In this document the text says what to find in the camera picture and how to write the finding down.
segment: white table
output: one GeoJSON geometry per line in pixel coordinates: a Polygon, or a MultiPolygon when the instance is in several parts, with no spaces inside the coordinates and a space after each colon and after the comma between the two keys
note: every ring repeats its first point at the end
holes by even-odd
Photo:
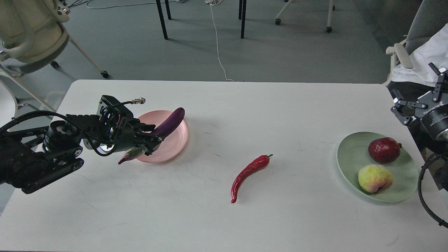
{"type": "MultiPolygon", "coordinates": [[[[19,251],[445,251],[448,230],[417,193],[378,203],[348,186],[336,149],[351,133],[378,132],[423,160],[390,112],[382,85],[79,80],[58,112],[92,114],[102,94],[129,108],[184,107],[186,148],[162,164],[116,162],[84,150],[86,164],[33,193],[16,190],[0,217],[0,250],[19,251]],[[274,156],[241,186],[254,158],[274,156]]],[[[447,219],[429,172],[423,194],[447,219]]]]}

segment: gray floor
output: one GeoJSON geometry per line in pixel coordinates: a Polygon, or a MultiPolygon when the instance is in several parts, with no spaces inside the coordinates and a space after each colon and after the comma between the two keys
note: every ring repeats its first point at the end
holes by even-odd
{"type": "MultiPolygon", "coordinates": [[[[89,6],[145,2],[94,0],[89,6]]],[[[327,33],[328,0],[295,1],[284,13],[280,26],[275,25],[275,16],[283,7],[283,0],[249,0],[245,39],[240,39],[238,1],[222,0],[212,10],[219,56],[227,78],[239,82],[337,85],[383,83],[389,72],[385,49],[403,39],[420,3],[419,0],[337,0],[333,32],[327,33]]],[[[168,20],[165,15],[169,40],[163,39],[155,4],[110,9],[88,9],[81,5],[71,9],[70,21],[64,26],[110,73],[110,79],[225,81],[217,59],[210,6],[203,0],[186,0],[182,4],[172,2],[170,7],[173,19],[168,20]]],[[[55,107],[75,80],[102,79],[71,44],[56,60],[61,65],[57,70],[46,66],[23,78],[29,88],[55,107]]],[[[12,81],[3,77],[1,80],[21,102],[39,106],[12,81]]],[[[25,108],[19,114],[29,111],[25,108]]],[[[47,119],[39,119],[20,127],[48,123],[47,119]]],[[[10,185],[0,186],[0,212],[11,191],[10,185]]]]}

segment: red chili pepper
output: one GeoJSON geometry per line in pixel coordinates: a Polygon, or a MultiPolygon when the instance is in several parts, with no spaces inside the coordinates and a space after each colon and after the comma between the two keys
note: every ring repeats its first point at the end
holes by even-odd
{"type": "Polygon", "coordinates": [[[243,181],[249,177],[249,175],[251,175],[252,173],[255,173],[261,169],[263,169],[264,167],[266,167],[269,164],[269,157],[271,157],[271,155],[262,155],[257,157],[254,161],[252,161],[252,163],[250,163],[248,166],[246,166],[246,168],[244,168],[240,174],[238,174],[237,178],[235,179],[235,181],[233,182],[232,185],[232,190],[231,190],[231,194],[232,194],[232,200],[230,202],[235,203],[237,201],[237,194],[238,194],[238,189],[240,188],[240,185],[243,183],[243,181]]]}

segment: pink plate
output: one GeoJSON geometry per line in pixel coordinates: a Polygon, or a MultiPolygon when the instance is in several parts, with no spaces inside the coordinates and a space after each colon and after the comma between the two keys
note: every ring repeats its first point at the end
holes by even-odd
{"type": "MultiPolygon", "coordinates": [[[[143,114],[139,117],[140,121],[146,124],[155,124],[159,126],[171,115],[172,111],[156,110],[143,114]]],[[[141,155],[137,159],[146,163],[165,162],[181,152],[187,144],[188,126],[185,120],[160,144],[159,149],[149,156],[141,155]]]]}

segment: plate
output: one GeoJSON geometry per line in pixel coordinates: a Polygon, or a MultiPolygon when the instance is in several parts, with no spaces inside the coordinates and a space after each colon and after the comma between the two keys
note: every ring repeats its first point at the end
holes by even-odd
{"type": "Polygon", "coordinates": [[[400,149],[400,156],[389,164],[381,164],[394,176],[390,188],[381,193],[369,193],[358,182],[358,171],[369,164],[378,164],[369,155],[369,144],[378,138],[386,137],[373,132],[358,132],[344,138],[337,149],[339,170],[349,185],[360,194],[382,202],[397,202],[411,196],[417,189],[418,170],[405,148],[400,149]]]}
{"type": "MultiPolygon", "coordinates": [[[[143,114],[139,117],[140,121],[146,124],[155,124],[156,127],[165,121],[171,115],[169,110],[156,110],[143,114]]],[[[161,163],[172,159],[179,154],[187,144],[188,126],[185,119],[181,124],[165,138],[159,148],[151,155],[141,155],[137,159],[146,163],[161,163]]]]}

